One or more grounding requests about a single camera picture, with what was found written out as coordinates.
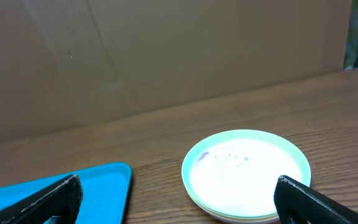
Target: stacked plate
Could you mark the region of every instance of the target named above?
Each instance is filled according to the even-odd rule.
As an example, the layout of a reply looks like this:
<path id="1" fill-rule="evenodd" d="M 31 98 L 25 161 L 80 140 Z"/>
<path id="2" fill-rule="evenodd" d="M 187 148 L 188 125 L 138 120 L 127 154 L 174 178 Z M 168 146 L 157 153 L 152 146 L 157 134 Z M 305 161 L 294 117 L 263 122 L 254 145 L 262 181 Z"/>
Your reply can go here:
<path id="1" fill-rule="evenodd" d="M 228 223 L 272 223 L 280 175 L 310 186 L 305 155 L 286 139 L 263 131 L 214 134 L 190 149 L 181 175 L 191 199 Z"/>

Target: blue tray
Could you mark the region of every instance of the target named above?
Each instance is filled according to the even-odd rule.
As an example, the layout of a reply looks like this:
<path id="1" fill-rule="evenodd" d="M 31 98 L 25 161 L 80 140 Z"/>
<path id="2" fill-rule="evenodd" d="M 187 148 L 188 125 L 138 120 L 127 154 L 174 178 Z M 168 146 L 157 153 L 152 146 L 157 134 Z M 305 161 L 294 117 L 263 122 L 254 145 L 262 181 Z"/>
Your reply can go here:
<path id="1" fill-rule="evenodd" d="M 77 224 L 122 222 L 132 175 L 131 168 L 122 162 L 1 187 L 0 210 L 36 193 L 68 174 L 78 174 L 84 192 Z"/>

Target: wooden table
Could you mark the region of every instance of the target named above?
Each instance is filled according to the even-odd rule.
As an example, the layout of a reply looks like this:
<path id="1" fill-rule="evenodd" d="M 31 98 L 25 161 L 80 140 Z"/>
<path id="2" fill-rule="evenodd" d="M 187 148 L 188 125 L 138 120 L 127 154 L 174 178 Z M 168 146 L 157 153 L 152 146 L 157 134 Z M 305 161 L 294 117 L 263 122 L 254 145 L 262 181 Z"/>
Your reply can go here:
<path id="1" fill-rule="evenodd" d="M 289 139 L 312 187 L 358 212 L 358 69 L 0 144 L 0 186 L 123 161 L 134 171 L 128 223 L 218 223 L 187 196 L 180 169 L 194 144 L 230 129 Z"/>

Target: beige panel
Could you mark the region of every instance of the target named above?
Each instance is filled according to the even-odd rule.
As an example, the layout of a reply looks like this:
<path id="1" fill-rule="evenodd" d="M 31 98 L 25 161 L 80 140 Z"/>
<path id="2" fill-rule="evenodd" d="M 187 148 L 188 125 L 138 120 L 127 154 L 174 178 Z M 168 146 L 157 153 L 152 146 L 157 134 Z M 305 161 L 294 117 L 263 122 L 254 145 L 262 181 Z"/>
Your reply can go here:
<path id="1" fill-rule="evenodd" d="M 0 141 L 73 126 L 57 65 L 22 4 L 0 1 Z"/>
<path id="2" fill-rule="evenodd" d="M 125 98 L 84 0 L 26 0 L 55 57 L 79 124 L 125 116 Z"/>
<path id="3" fill-rule="evenodd" d="M 89 0 L 133 113 L 341 70 L 350 3 Z"/>

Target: brown surface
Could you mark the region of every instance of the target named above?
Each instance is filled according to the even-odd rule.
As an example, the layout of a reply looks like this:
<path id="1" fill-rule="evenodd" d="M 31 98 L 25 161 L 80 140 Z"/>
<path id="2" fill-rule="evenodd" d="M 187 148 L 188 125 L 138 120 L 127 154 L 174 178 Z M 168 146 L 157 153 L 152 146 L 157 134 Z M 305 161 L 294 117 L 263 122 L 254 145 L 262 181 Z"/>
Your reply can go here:
<path id="1" fill-rule="evenodd" d="M 289 139 L 310 161 L 313 188 L 358 212 L 358 69 L 1 144 L 0 186 L 123 161 L 135 178 L 129 223 L 211 223 L 187 196 L 181 163 L 230 129 Z"/>
<path id="2" fill-rule="evenodd" d="M 351 0 L 0 0 L 0 142 L 342 68 Z"/>

